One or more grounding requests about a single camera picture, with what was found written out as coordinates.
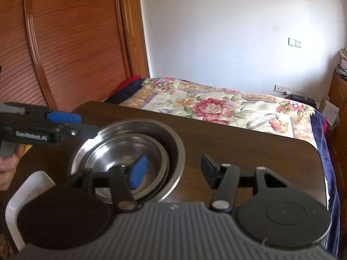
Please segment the person's left hand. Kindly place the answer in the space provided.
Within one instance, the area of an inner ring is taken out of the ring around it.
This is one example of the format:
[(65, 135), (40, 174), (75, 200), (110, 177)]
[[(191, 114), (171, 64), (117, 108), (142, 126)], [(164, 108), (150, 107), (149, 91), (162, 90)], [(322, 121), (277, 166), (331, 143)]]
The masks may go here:
[(16, 168), (19, 164), (19, 161), (21, 157), (25, 153), (25, 144), (19, 144), (19, 146), (16, 148), (14, 154), (6, 159), (3, 159), (1, 157), (1, 164), (0, 164), (0, 190), (5, 191), (9, 189), (9, 186), (11, 185), (11, 182), (13, 180), (13, 177), (16, 173)]

